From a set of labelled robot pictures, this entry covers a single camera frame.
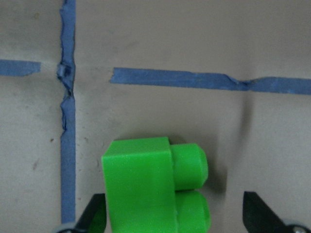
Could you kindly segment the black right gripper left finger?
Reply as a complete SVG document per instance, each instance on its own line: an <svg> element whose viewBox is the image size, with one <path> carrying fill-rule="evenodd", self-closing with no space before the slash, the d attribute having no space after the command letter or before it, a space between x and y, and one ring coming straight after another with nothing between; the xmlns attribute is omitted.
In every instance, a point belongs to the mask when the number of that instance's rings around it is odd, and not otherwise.
<svg viewBox="0 0 311 233"><path fill-rule="evenodd" d="M105 194L94 194L74 226L74 230L105 230L107 225Z"/></svg>

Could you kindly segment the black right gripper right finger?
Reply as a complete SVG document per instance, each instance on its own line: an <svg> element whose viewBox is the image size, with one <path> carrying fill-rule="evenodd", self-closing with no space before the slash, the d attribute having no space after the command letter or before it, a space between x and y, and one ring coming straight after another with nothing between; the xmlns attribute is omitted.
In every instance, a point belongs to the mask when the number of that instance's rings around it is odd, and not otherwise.
<svg viewBox="0 0 311 233"><path fill-rule="evenodd" d="M245 191L242 204L242 221L249 233L292 233L274 211L256 192Z"/></svg>

